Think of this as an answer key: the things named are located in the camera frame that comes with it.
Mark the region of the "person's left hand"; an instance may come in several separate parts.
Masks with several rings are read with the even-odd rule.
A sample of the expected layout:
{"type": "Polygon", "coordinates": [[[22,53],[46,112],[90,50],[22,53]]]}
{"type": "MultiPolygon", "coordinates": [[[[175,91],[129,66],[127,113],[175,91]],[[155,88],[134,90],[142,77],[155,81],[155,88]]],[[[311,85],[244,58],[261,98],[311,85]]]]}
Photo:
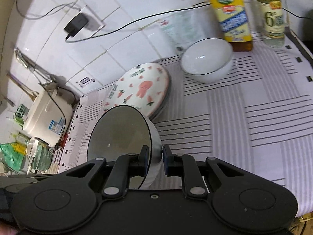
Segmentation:
{"type": "Polygon", "coordinates": [[[11,226],[0,224],[0,235],[17,235],[18,231],[11,226]]]}

